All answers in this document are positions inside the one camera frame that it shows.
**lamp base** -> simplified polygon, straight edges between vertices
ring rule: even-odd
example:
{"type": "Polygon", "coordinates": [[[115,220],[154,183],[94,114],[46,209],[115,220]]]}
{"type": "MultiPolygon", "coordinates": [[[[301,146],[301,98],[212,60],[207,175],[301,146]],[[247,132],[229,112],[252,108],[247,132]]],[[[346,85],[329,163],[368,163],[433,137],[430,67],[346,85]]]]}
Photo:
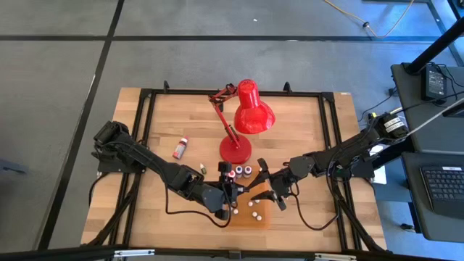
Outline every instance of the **lamp base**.
{"type": "Polygon", "coordinates": [[[244,164],[252,155],[252,144],[249,140],[243,135],[238,135],[238,137],[239,149],[229,136],[226,136],[220,142],[219,152],[224,161],[233,164],[244,164]]]}

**power adapter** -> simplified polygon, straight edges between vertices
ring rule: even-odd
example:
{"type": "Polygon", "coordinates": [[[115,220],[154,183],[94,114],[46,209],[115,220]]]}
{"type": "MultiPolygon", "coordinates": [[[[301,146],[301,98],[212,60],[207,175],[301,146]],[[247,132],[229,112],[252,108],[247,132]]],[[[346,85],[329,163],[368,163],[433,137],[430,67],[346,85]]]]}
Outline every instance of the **power adapter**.
{"type": "MultiPolygon", "coordinates": [[[[421,98],[424,101],[440,99],[447,95],[447,79],[442,75],[439,68],[427,65],[422,70],[421,98]]],[[[447,100],[440,99],[436,104],[443,104],[447,100]]]]}

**red desk lamp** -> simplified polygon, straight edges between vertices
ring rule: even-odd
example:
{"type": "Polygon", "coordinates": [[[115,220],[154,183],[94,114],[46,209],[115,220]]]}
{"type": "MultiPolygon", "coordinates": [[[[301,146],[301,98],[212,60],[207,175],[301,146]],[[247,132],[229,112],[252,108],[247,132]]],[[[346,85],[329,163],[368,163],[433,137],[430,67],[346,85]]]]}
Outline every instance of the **red desk lamp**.
{"type": "Polygon", "coordinates": [[[228,135],[220,143],[220,156],[226,162],[243,164],[252,155],[252,145],[245,136],[237,134],[232,126],[227,124],[223,115],[224,102],[237,95],[240,106],[235,112],[233,123],[239,132],[256,134],[266,131],[272,127],[276,116],[266,103],[260,101],[258,86],[253,80],[243,80],[238,87],[230,83],[216,95],[210,96],[210,102],[228,135]]]}

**wooden tabletop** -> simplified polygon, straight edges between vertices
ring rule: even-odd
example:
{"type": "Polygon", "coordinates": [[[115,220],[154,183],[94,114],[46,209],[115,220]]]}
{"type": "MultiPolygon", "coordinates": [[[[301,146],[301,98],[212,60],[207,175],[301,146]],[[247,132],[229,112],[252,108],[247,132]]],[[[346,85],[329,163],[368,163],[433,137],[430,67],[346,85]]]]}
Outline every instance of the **wooden tabletop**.
{"type": "MultiPolygon", "coordinates": [[[[122,88],[113,120],[125,123],[132,129],[140,88],[122,88]]],[[[352,97],[348,93],[336,93],[336,109],[341,137],[348,139],[359,132],[352,97]]],[[[282,162],[306,152],[324,150],[324,139],[318,100],[307,97],[261,97],[274,111],[275,125],[264,133],[246,135],[252,143],[252,156],[246,165],[257,166],[257,159],[264,158],[271,172],[282,168],[282,162]]],[[[239,99],[225,103],[224,115],[232,124],[239,99]]],[[[142,119],[145,119],[146,107],[142,119]]],[[[331,142],[335,145],[334,132],[328,113],[331,142]]],[[[140,133],[144,128],[142,120],[140,133]]],[[[218,179],[219,144],[225,137],[224,127],[207,96],[157,95],[149,134],[149,148],[167,160],[188,165],[199,171],[200,163],[207,167],[205,180],[218,179]],[[181,160],[172,157],[179,140],[188,136],[188,148],[181,160]]],[[[111,173],[102,179],[94,190],[94,197],[82,243],[92,240],[104,227],[115,210],[121,181],[120,173],[111,173]]],[[[325,178],[308,176],[299,182],[302,214],[312,226],[321,226],[330,220],[334,201],[328,191],[325,178]]],[[[381,247],[386,247],[384,234],[373,189],[362,179],[352,179],[352,194],[358,218],[367,232],[381,247]]],[[[270,227],[267,230],[217,228],[201,215],[166,215],[165,191],[158,174],[147,170],[142,175],[136,211],[133,220],[130,245],[132,247],[163,247],[179,249],[241,249],[281,251],[339,252],[340,243],[336,223],[323,231],[311,231],[300,220],[296,202],[286,200],[287,209],[280,211],[272,204],[270,227]]],[[[169,209],[198,210],[206,208],[196,202],[188,202],[170,191],[169,209]]],[[[345,217],[349,246],[353,248],[349,221],[345,217]]],[[[120,223],[118,242],[122,241],[125,217],[120,223]]]]}

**lamp shade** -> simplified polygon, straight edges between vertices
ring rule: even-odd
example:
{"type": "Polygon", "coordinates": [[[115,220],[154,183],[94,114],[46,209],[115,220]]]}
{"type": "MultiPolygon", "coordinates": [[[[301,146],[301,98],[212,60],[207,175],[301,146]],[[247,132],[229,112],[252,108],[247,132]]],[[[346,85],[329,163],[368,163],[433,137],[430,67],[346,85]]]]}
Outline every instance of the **lamp shade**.
{"type": "Polygon", "coordinates": [[[274,112],[260,101],[258,86],[253,80],[243,80],[238,87],[240,106],[235,112],[235,129],[245,134],[266,131],[276,121],[274,112]]]}

